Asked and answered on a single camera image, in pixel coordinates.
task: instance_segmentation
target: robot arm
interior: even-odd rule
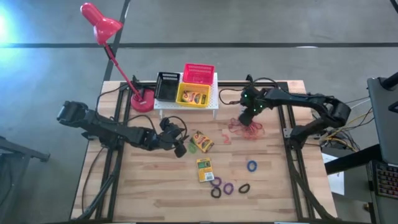
[[[86,130],[82,135],[89,139],[90,136],[97,136],[101,144],[108,147],[117,147],[118,139],[123,139],[134,147],[148,151],[155,149],[174,149],[175,155],[179,158],[186,153],[183,141],[188,138],[176,140],[184,129],[171,123],[168,118],[160,122],[164,132],[157,134],[154,129],[144,127],[127,127],[112,119],[99,115],[95,110],[88,109],[87,105],[80,102],[66,101],[57,116],[57,120],[66,126],[83,128]]]
[[[292,149],[301,149],[308,136],[318,133],[325,128],[339,128],[346,124],[351,108],[334,97],[322,94],[309,95],[289,93],[279,88],[258,90],[253,83],[241,93],[240,104],[246,106],[243,114],[239,116],[240,122],[249,126],[253,117],[266,108],[273,109],[280,105],[302,106],[317,111],[320,117],[305,126],[298,125],[290,134]]]

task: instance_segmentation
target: red string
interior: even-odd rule
[[[231,118],[228,129],[231,133],[235,133],[237,135],[243,136],[245,139],[250,140],[257,139],[260,135],[265,134],[262,124],[253,121],[249,126],[245,126],[235,118]]]

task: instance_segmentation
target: purple hair tie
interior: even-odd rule
[[[221,178],[219,178],[219,177],[214,177],[214,180],[211,180],[211,181],[210,181],[210,184],[211,184],[213,187],[219,187],[219,186],[221,186]]]
[[[226,191],[226,186],[231,186],[231,190],[229,192]],[[234,185],[232,183],[226,183],[224,185],[224,188],[223,188],[224,193],[226,193],[227,195],[230,195],[230,194],[232,194],[233,191],[234,191]]]

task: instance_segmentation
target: keyboard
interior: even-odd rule
[[[374,168],[376,194],[398,199],[398,167],[377,163]]]

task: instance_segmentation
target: white paper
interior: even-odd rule
[[[323,163],[337,159],[335,156],[322,153]],[[330,190],[333,193],[344,195],[344,172],[328,175]]]

